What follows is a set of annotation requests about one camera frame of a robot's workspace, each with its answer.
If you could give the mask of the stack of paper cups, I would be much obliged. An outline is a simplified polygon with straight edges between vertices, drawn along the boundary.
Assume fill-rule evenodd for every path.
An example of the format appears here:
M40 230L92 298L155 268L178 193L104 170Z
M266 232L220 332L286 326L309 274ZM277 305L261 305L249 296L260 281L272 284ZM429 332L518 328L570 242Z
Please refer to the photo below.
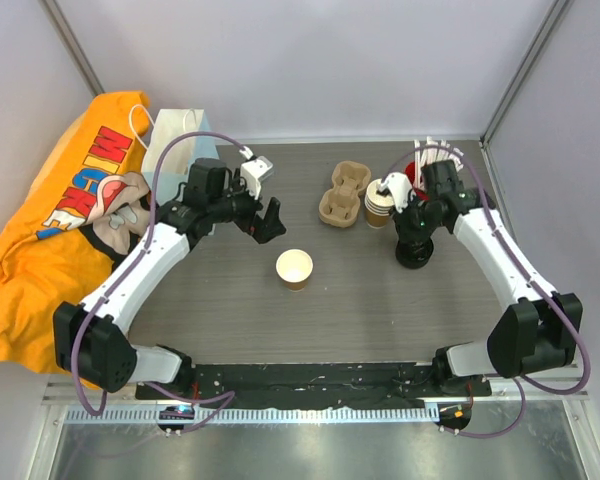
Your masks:
M379 185L380 179L371 181L364 197L366 222L370 227L376 229L387 225L394 207L393 198L388 193L380 193Z

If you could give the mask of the single brown paper cup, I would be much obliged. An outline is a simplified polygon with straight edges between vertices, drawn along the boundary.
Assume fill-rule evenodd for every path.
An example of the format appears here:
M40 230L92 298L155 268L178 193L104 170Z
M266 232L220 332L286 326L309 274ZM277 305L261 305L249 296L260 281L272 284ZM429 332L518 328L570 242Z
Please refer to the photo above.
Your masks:
M309 282L313 272L311 256L301 249L289 249L282 252L275 264L276 274L290 291L301 291Z

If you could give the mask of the white blue paper bag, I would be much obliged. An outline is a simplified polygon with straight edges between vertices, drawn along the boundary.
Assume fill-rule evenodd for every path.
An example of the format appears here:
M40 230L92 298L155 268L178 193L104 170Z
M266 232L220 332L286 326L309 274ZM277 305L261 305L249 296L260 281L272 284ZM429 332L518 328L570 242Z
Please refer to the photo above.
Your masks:
M145 149L141 173L149 186L152 186L160 154L173 139L190 132L211 130L203 109L160 109L153 119L142 104L131 108L128 124L135 139ZM179 185L188 179L190 167L201 158L219 158L214 138L187 138L169 150L159 171L155 194L158 204L176 196Z

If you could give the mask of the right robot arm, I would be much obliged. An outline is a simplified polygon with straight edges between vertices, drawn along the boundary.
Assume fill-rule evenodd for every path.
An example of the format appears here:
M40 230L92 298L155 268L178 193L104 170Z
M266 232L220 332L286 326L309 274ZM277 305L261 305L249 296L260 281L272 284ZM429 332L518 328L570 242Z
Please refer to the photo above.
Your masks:
M379 186L394 203L396 259L409 269L424 267L433 254L432 235L444 227L472 255L502 309L486 339L437 351L431 371L435 389L452 395L477 375L529 379L583 356L580 300L559 293L530 264L484 189L465 188L451 160L426 166L423 175L423 197L404 173L388 174Z

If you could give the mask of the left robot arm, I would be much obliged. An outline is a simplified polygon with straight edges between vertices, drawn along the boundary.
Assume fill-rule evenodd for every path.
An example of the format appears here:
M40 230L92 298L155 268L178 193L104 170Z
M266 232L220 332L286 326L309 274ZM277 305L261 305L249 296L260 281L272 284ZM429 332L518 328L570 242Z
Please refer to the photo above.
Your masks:
M53 315L57 365L114 393L129 383L158 383L170 398L185 397L194 383L190 356L166 346L134 346L128 333L140 307L165 275L214 226L233 223L257 243L285 234L280 202L261 202L273 172L264 157L235 171L213 158L194 162L181 198L157 210L157 222L122 264L79 304L62 303Z

